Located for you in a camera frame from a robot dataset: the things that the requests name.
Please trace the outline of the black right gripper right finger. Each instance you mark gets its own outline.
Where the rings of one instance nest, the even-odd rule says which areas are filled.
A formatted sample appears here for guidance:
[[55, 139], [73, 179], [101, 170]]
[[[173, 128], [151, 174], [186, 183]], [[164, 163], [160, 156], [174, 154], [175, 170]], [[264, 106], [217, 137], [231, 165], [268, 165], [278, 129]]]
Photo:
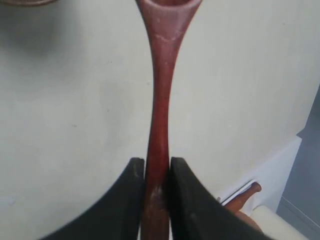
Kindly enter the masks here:
[[224, 208], [180, 157], [171, 158], [169, 213], [175, 240], [264, 240], [254, 229]]

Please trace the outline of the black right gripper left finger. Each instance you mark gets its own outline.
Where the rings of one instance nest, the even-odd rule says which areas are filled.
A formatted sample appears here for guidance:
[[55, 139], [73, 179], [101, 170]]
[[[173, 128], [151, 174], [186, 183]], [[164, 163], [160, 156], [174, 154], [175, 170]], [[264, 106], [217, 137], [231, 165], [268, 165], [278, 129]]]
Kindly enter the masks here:
[[131, 158], [112, 187], [92, 207], [45, 240], [136, 240], [144, 196], [142, 158]]

